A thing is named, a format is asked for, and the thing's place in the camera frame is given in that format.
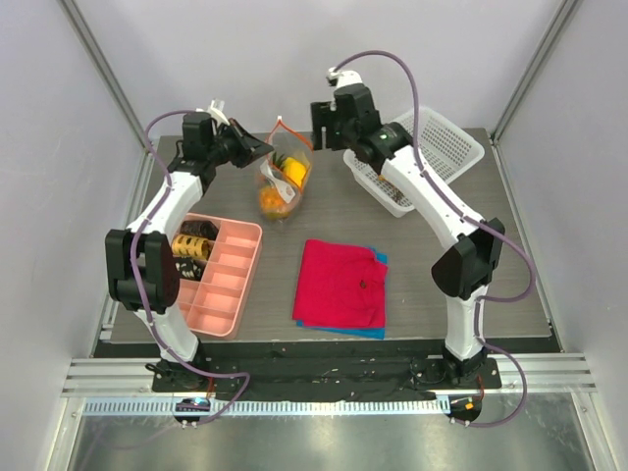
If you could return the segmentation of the fake pineapple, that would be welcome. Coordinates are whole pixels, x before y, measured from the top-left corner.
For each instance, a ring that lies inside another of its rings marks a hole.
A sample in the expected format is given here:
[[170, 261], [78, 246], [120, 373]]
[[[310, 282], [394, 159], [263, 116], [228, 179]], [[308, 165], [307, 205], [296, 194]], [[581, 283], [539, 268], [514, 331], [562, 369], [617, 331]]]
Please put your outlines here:
[[272, 163], [271, 158], [259, 167], [258, 202], [261, 212], [274, 220], [285, 219], [296, 201], [296, 190], [287, 177]]

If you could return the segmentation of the clear zip top bag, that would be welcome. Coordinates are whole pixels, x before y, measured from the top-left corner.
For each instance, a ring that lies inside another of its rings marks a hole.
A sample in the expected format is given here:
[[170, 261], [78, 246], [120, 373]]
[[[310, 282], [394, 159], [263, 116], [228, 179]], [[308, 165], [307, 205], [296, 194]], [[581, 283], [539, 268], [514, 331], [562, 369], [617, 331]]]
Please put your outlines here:
[[313, 145], [281, 115], [265, 142], [272, 151], [262, 158], [256, 173], [258, 206], [266, 220], [279, 223], [301, 205], [312, 172]]

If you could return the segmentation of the fake brown longan bunch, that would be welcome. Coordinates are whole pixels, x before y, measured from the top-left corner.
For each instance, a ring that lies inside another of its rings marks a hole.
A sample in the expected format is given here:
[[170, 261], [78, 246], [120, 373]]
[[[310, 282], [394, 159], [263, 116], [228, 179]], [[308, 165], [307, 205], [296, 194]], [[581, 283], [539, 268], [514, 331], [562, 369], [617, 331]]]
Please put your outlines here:
[[411, 205], [411, 203], [405, 197], [405, 195], [396, 186], [394, 186], [388, 180], [386, 180], [383, 176], [378, 176], [378, 181], [380, 182], [382, 189], [392, 199], [392, 201], [395, 204], [401, 207], [408, 207]]

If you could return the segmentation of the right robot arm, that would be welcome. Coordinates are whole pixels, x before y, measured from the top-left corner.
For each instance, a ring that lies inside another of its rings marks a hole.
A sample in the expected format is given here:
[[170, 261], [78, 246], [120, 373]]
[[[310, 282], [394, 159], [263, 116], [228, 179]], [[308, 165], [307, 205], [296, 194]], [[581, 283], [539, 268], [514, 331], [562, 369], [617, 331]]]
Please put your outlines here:
[[487, 358], [478, 334], [481, 298], [498, 265], [504, 225], [492, 219], [485, 230], [475, 227], [481, 216], [431, 168], [401, 124], [382, 123], [365, 84], [335, 78], [332, 86], [332, 100], [310, 106], [314, 147], [342, 150], [369, 166], [411, 202], [436, 234], [445, 251], [431, 269], [446, 302], [443, 373], [452, 386], [466, 387]]

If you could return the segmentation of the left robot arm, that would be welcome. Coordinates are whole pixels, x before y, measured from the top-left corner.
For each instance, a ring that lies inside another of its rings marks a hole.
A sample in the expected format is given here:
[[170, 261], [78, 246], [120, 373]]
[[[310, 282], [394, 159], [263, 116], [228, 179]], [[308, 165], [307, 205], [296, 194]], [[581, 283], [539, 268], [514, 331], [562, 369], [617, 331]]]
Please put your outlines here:
[[200, 341], [176, 304], [180, 275], [172, 251], [173, 238], [188, 211], [199, 202], [218, 167], [245, 168], [271, 153], [234, 118], [210, 107], [180, 110], [181, 154], [165, 163], [150, 140], [147, 151], [163, 173], [163, 181], [139, 216], [123, 230], [105, 237], [110, 296], [138, 317], [167, 362], [179, 363], [176, 381], [190, 392], [201, 390], [209, 368], [197, 360]]

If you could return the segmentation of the fake yellow mango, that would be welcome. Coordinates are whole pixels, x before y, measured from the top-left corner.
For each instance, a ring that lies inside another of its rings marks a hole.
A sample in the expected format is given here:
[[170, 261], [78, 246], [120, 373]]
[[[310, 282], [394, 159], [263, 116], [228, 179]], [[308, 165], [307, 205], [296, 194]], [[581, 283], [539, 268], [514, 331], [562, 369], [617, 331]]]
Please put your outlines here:
[[303, 188], [308, 167], [300, 161], [287, 157], [283, 165], [283, 173], [299, 188]]

